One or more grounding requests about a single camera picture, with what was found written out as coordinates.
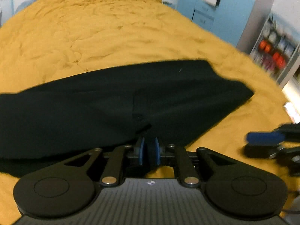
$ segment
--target blue handle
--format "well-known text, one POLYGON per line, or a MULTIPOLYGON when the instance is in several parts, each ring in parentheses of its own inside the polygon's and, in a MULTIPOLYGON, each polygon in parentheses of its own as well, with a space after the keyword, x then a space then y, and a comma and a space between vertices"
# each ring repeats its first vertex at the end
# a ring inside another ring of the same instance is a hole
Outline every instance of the blue handle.
POLYGON ((250 132, 246 136, 249 144, 278 145, 285 141, 285 135, 280 132, 250 132))

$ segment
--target floor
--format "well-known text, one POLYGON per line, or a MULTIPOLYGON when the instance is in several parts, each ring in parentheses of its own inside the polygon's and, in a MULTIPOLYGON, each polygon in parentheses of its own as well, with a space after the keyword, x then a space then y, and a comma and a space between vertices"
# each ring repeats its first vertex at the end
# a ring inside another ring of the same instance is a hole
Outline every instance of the floor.
POLYGON ((294 118, 296 123, 300 122, 300 88, 294 81, 289 80, 285 85, 282 92, 285 94, 287 99, 292 103, 292 106, 287 105, 287 111, 289 115, 294 118))

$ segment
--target drawer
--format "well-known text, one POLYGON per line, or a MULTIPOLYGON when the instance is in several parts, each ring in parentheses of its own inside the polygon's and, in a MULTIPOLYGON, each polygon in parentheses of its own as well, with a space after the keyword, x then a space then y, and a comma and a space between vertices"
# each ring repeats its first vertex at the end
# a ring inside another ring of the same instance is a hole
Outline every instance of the drawer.
POLYGON ((201 26, 203 29, 210 31, 212 24, 214 23, 213 19, 209 19, 201 13, 198 13, 196 10, 194 12, 193 20, 194 23, 201 26))
POLYGON ((202 0, 196 1, 195 10, 205 14, 208 17, 211 17, 212 19, 215 17, 216 8, 202 0))

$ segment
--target yellow blanket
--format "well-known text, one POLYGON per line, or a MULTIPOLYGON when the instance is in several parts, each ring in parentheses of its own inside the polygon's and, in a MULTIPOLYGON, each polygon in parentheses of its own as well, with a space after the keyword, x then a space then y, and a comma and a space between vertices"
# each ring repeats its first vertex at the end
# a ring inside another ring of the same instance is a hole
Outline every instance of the yellow blanket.
MULTIPOLYGON (((299 180, 289 178, 285 168, 241 154, 247 132, 270 131, 290 121, 280 89, 248 56, 161 0, 38 0, 0 29, 0 93, 107 67, 183 58, 207 59, 220 76, 255 91, 188 150, 208 147, 277 174, 295 190, 299 180)), ((152 174, 169 175, 167 168, 152 174)), ((2 225, 20 216, 12 196, 16 181, 0 174, 2 225)))

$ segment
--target wrinkled fabric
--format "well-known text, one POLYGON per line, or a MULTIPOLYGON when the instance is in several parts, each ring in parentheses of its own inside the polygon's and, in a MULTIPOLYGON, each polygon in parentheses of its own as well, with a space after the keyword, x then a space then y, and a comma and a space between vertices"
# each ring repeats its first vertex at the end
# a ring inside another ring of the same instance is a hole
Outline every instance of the wrinkled fabric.
POLYGON ((45 158, 140 136, 187 146, 252 96, 203 60, 95 70, 0 94, 0 158, 45 158))
MULTIPOLYGON (((290 190, 300 184, 275 161, 249 159, 241 153, 249 131, 270 131, 290 122, 279 87, 248 56, 161 0, 38 0, 9 19, 0 29, 0 38, 0 92, 15 93, 120 65, 207 60, 221 77, 245 83, 255 95, 188 150, 208 147, 279 175, 290 190)), ((171 175, 163 168, 151 177, 171 175)), ((0 175, 2 225, 20 216, 12 196, 15 182, 14 177, 0 175)))

